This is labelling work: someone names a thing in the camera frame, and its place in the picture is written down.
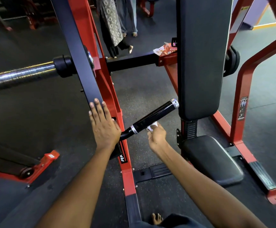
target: black handle grip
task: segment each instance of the black handle grip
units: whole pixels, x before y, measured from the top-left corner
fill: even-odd
[[[129,138],[134,134],[138,134],[140,131],[146,129],[149,125],[163,118],[165,115],[169,114],[173,110],[179,107],[179,103],[176,99],[171,99],[167,103],[163,104],[161,107],[155,109],[153,112],[140,119],[131,125],[128,129],[121,133],[120,141]]]

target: left arm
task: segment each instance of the left arm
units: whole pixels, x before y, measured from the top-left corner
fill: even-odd
[[[102,103],[104,115],[99,100],[95,99],[95,103],[98,112],[90,103],[89,115],[97,143],[96,152],[41,218],[37,228],[90,227],[109,157],[121,135],[106,104]]]

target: forearm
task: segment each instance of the forearm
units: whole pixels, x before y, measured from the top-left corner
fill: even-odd
[[[263,228],[265,225],[224,188],[197,171],[169,144],[159,158],[178,179],[190,198],[215,227]]]
[[[109,154],[102,150],[96,151],[37,227],[90,227]]]

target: white wipe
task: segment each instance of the white wipe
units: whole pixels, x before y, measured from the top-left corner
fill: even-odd
[[[151,126],[158,126],[157,122],[154,122],[153,124],[151,124]],[[148,130],[149,131],[153,131],[153,129],[151,128],[151,126],[148,126]]]

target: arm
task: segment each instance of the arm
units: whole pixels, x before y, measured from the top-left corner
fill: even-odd
[[[197,171],[165,140],[163,127],[152,126],[149,145],[177,178],[190,198],[216,228],[266,228],[232,194]]]
[[[104,115],[98,99],[95,103],[98,113],[93,103],[89,111],[97,143],[95,154],[41,218],[37,228],[90,227],[109,157],[121,135],[106,104],[102,103]]]

